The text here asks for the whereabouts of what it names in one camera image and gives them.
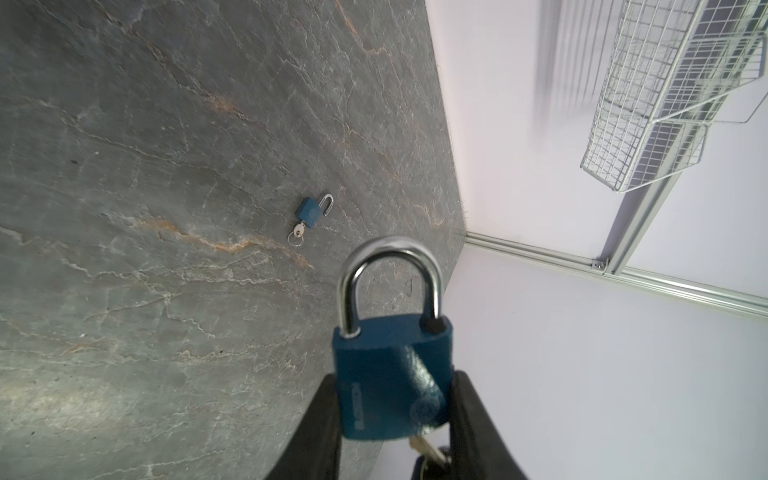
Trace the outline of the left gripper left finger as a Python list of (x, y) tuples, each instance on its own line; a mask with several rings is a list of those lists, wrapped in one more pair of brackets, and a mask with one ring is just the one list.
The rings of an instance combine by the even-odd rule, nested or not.
[(341, 437), (335, 376), (327, 374), (291, 440), (266, 478), (338, 479)]

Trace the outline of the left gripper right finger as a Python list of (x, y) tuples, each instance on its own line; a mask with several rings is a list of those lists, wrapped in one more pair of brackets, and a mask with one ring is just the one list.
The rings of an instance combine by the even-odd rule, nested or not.
[(453, 372), (449, 426), (452, 479), (527, 479), (461, 370)]

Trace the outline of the blue padlock smaller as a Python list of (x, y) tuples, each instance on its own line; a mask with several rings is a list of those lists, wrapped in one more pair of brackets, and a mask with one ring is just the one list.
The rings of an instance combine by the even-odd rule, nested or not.
[[(358, 283), (383, 259), (402, 259), (422, 276), (417, 313), (363, 319)], [(416, 240), (369, 240), (347, 258), (338, 283), (339, 325), (332, 339), (341, 430), (357, 441), (387, 441), (429, 433), (448, 421), (453, 377), (453, 327), (442, 310), (441, 270)]]

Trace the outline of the blue padlock larger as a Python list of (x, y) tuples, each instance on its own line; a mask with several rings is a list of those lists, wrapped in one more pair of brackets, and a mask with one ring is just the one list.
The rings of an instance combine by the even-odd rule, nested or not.
[(313, 228), (321, 216), (328, 216), (334, 206), (332, 194), (325, 194), (320, 200), (305, 197), (296, 210), (296, 217), (307, 228)]

